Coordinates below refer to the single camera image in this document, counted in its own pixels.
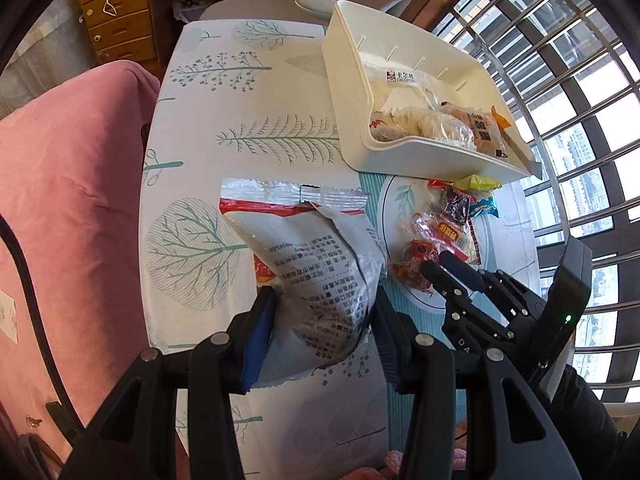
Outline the teal striped placemat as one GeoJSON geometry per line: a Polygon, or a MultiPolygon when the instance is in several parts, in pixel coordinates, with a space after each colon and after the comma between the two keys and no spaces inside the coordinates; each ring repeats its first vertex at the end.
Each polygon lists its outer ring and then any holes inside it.
{"type": "Polygon", "coordinates": [[[367,215],[387,263],[373,308],[373,335],[390,383],[390,444],[415,448],[454,420],[454,352],[442,333],[445,299],[402,284],[393,265],[406,258],[416,238],[413,216],[431,212],[439,190],[425,180],[370,172],[362,172],[359,182],[369,195],[367,215]]]}

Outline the blue popcorn snack pack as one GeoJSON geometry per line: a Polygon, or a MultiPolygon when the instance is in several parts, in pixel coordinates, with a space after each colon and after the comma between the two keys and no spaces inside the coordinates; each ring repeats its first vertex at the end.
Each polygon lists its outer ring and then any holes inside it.
{"type": "Polygon", "coordinates": [[[485,198],[480,198],[470,205],[471,218],[477,218],[483,214],[489,214],[495,218],[499,217],[499,211],[494,196],[489,195],[485,198]]]}

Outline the white plastic storage bin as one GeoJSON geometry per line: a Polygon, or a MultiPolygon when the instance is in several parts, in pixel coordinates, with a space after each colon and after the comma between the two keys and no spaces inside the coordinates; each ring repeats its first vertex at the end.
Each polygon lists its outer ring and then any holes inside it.
{"type": "Polygon", "coordinates": [[[501,183],[542,175],[487,70],[446,41],[340,0],[322,54],[352,169],[501,183]]]}

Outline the metal window grille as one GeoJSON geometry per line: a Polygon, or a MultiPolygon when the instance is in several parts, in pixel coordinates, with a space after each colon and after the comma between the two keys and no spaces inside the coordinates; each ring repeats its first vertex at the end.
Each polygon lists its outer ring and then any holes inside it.
{"type": "Polygon", "coordinates": [[[431,31],[482,63],[541,164],[522,180],[548,288],[567,238],[592,292],[573,364],[605,402],[639,399],[639,69],[590,0],[449,0],[431,31]]]}

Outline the small pale cracker bag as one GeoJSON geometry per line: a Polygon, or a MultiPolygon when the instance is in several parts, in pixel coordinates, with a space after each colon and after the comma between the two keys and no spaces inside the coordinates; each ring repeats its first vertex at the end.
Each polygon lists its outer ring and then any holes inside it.
{"type": "Polygon", "coordinates": [[[371,136],[381,142],[393,142],[416,136],[456,148],[475,151],[472,129],[452,115],[420,107],[395,108],[374,112],[369,122],[371,136]]]}

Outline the green candy pack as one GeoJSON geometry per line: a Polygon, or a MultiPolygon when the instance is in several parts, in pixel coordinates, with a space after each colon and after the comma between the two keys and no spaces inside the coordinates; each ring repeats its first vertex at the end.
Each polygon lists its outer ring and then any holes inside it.
{"type": "Polygon", "coordinates": [[[471,174],[469,177],[455,180],[451,185],[464,192],[492,192],[502,187],[498,180],[479,174],[471,174]]]}

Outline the pink bed blanket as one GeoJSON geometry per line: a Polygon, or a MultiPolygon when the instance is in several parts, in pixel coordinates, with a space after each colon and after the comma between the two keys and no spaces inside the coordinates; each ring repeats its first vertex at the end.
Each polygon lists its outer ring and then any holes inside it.
{"type": "Polygon", "coordinates": [[[1,435],[65,479],[175,474],[139,271],[143,129],[160,85],[117,61],[1,123],[1,435]]]}

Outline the tree pattern tablecloth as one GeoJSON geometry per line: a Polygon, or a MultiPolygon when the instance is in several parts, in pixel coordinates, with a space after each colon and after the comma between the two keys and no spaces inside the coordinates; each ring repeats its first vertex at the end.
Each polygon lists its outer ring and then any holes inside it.
{"type": "MultiPolygon", "coordinates": [[[[252,304],[265,273],[218,209],[228,177],[361,188],[388,248],[420,210],[426,183],[402,173],[425,148],[395,151],[390,174],[352,170],[342,156],[319,25],[198,21],[183,29],[160,89],[141,199],[141,278],[151,344],[190,349],[252,304]]],[[[337,479],[378,468],[401,446],[408,399],[390,400],[378,352],[231,401],[252,479],[337,479]]]]}

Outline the grey printed snack bag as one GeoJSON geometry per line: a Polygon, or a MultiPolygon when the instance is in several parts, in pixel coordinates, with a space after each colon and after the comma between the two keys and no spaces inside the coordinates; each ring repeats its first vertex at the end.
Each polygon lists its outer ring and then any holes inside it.
{"type": "Polygon", "coordinates": [[[276,277],[278,307],[258,386],[347,359],[366,336],[386,258],[367,193],[225,178],[219,210],[276,277]]]}

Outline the orange puff snack bag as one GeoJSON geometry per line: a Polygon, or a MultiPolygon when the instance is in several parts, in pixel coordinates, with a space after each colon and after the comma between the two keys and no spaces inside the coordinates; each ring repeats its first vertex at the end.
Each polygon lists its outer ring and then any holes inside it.
{"type": "Polygon", "coordinates": [[[506,129],[511,127],[511,123],[502,117],[494,106],[487,113],[471,107],[442,102],[439,110],[459,119],[472,130],[477,151],[500,159],[508,157],[506,129]]]}

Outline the red snack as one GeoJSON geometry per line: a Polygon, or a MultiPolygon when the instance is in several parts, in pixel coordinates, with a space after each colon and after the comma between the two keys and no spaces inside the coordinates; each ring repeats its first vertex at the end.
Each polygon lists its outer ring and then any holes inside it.
{"type": "Polygon", "coordinates": [[[397,193],[396,204],[399,249],[390,263],[394,277],[408,289],[434,295],[435,289],[420,273],[420,265],[424,261],[439,262],[445,250],[467,264],[482,262],[471,221],[471,206],[475,204],[472,195],[431,179],[404,185],[397,193]]]}

